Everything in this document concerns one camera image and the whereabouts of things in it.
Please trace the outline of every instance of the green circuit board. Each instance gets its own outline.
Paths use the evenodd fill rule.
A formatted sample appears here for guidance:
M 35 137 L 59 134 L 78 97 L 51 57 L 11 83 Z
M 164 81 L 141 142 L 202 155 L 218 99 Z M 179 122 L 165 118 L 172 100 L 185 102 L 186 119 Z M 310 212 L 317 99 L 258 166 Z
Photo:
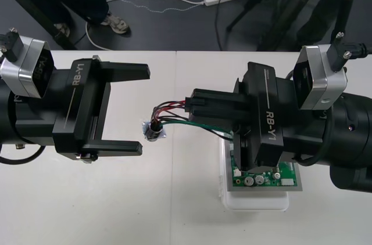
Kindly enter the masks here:
M 270 171 L 266 171 L 261 174 L 253 174 L 251 172 L 239 171 L 237 165 L 235 164 L 234 157 L 232 155 L 230 157 L 231 157 L 232 185 L 233 186 L 247 187 L 247 188 L 250 187 L 245 184 L 246 183 L 245 179 L 247 177 L 253 178 L 254 183 L 251 186 L 254 186 L 254 187 L 256 186 L 264 186 L 264 187 L 297 186 L 296 172 L 295 172 L 295 167 L 293 163 L 280 162 L 276 168 L 273 168 Z M 280 178 L 275 179 L 274 174 L 280 174 Z M 263 177 L 263 183 L 261 185 L 256 183 L 256 177 L 259 175 Z

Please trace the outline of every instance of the sneaker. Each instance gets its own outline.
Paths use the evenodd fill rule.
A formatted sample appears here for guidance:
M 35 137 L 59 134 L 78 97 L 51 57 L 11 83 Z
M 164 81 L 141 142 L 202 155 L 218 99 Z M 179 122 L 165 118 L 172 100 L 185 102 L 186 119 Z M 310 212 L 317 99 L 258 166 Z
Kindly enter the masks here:
M 64 33 L 66 37 L 70 36 L 70 28 L 66 23 L 57 23 L 54 25 L 60 32 Z
M 128 24 L 121 18 L 114 16 L 111 12 L 107 13 L 107 16 L 103 22 L 102 26 L 110 26 L 111 29 L 117 34 L 124 34 L 128 31 Z

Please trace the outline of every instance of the screw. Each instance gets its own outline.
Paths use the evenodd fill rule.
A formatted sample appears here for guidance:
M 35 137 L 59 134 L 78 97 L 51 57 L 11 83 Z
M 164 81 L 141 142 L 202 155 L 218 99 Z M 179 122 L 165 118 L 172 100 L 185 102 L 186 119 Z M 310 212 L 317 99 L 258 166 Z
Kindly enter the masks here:
M 16 149 L 24 149 L 26 146 L 22 143 L 17 143 L 16 144 Z
M 347 52 L 344 53 L 343 58 L 344 58 L 344 59 L 350 59 L 351 56 L 352 56 L 352 53 L 349 52 L 349 51 L 347 51 Z
M 337 33 L 337 35 L 336 35 L 336 39 L 341 39 L 342 37 L 344 37 L 345 36 L 345 33 L 343 33 L 343 32 L 339 32 L 339 33 Z

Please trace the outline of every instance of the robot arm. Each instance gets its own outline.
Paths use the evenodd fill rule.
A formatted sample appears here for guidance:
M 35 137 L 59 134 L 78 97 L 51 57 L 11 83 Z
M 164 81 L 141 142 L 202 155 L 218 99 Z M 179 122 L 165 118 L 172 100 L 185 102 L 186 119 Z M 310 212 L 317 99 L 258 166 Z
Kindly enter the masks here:
M 12 30 L 0 39 L 0 143 L 54 145 L 58 153 L 86 163 L 98 157 L 139 156 L 139 142 L 102 140 L 110 83 L 147 80 L 146 64 L 75 60 L 56 70 L 48 44 Z M 0 158 L 5 164 L 27 160 Z
M 372 100 L 344 93 L 343 68 L 368 50 L 341 38 L 305 46 L 293 81 L 249 62 L 233 93 L 195 89 L 185 101 L 189 120 L 232 131 L 241 171 L 268 171 L 279 160 L 329 165 L 336 187 L 372 192 Z

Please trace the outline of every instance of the green wire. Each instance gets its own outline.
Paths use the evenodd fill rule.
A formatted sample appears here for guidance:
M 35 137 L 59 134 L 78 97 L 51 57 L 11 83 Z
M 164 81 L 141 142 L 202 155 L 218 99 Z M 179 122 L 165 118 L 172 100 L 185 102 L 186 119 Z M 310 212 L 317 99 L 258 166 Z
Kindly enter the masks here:
M 162 125 L 167 125 L 167 124 L 185 124 L 185 125 L 191 125 L 191 126 L 201 127 L 201 128 L 205 128 L 205 129 L 210 129 L 210 130 L 214 130 L 214 131 L 219 131 L 219 132 L 222 132 L 222 133 L 225 133 L 225 134 L 230 134 L 229 132 L 227 132 L 224 129 L 221 129 L 219 127 L 209 126 L 209 125 L 204 125 L 204 124 L 198 124 L 198 123 L 194 123 L 194 122 L 191 122 L 191 121 L 179 120 L 179 121 L 166 121 L 166 122 L 162 123 Z

